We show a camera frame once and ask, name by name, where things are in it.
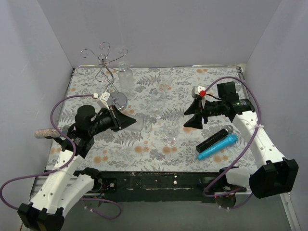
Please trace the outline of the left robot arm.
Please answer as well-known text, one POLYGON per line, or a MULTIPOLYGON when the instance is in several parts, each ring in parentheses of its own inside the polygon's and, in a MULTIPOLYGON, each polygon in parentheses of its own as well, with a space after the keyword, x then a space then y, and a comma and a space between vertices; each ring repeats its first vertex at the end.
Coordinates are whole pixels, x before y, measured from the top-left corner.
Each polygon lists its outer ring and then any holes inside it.
POLYGON ((91 105, 78 108, 74 128, 61 141, 61 152, 39 192, 17 210, 23 224, 34 231, 59 231, 69 210, 89 191, 102 188, 99 171, 93 168, 79 174, 68 186, 76 169, 94 145, 94 136, 108 129, 119 131, 136 123, 136 119, 121 113, 116 107, 101 108, 91 105))

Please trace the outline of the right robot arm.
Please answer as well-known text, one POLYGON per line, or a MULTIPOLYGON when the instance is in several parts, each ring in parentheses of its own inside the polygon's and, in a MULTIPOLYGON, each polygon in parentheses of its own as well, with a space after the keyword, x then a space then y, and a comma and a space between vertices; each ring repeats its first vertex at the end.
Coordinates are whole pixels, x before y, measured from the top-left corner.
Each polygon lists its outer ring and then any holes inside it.
POLYGON ((261 121, 261 110, 257 103, 240 99, 233 81, 217 84, 218 101, 206 99, 208 88, 196 86, 192 90, 193 103, 185 111, 192 115, 184 126, 202 129, 211 116, 226 116, 240 131, 247 146, 243 153, 250 150, 255 159, 257 170, 250 172, 234 167, 238 158, 204 189, 204 195, 210 197, 210 188, 216 184, 223 191, 234 186, 238 192, 242 188, 250 189, 257 198, 289 193, 294 185, 299 166, 294 159, 287 159, 271 141, 261 121))

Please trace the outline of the patterned tumbler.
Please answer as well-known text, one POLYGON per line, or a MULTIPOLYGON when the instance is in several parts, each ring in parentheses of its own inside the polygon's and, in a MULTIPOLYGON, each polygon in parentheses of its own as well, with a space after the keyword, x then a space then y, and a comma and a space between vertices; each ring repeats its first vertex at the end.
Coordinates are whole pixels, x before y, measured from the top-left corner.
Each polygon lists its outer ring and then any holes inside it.
POLYGON ((130 89, 134 86, 134 76, 129 62, 118 63, 118 78, 121 88, 130 89))
POLYGON ((136 122, 131 125, 129 128, 133 132, 142 132, 149 133, 152 129, 152 124, 149 121, 145 121, 143 117, 134 116, 136 122))

